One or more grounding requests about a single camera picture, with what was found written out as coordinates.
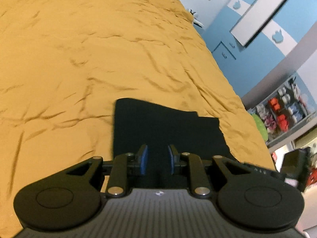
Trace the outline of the blue white wardrobe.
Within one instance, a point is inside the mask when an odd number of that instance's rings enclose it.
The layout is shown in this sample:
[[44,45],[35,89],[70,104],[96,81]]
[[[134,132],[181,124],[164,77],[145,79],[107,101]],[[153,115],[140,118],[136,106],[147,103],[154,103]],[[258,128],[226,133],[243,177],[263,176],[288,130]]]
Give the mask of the blue white wardrobe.
[[180,0],[202,24],[208,49],[243,97],[316,22],[316,0]]

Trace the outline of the black pants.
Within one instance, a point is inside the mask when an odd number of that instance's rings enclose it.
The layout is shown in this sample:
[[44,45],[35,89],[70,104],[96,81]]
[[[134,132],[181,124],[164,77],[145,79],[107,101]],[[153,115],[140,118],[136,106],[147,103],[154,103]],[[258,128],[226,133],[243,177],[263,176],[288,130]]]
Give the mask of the black pants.
[[187,178],[172,174],[169,145],[179,153],[193,153],[202,160],[221,155],[231,160],[231,154],[219,119],[200,117],[186,112],[132,98],[115,103],[113,155],[136,153],[142,145],[148,147],[146,174],[131,175],[128,184],[142,189],[185,189]]

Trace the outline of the shelf with colourful items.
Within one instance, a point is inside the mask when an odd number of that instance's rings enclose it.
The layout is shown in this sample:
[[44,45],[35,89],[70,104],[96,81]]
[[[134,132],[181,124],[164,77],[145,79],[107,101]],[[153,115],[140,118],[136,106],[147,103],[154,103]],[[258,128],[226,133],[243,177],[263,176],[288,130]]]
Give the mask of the shelf with colourful items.
[[271,148],[304,127],[316,116],[316,101],[302,78],[294,73],[248,112]]

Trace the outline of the mustard yellow bed sheet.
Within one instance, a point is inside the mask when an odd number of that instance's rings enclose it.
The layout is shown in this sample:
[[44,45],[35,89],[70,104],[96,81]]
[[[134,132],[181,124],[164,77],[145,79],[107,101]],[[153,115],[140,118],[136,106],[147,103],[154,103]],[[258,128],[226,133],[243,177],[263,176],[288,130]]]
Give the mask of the mustard yellow bed sheet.
[[216,117],[237,160],[273,169],[192,21],[179,0],[1,0],[1,237],[21,188],[110,159],[119,98]]

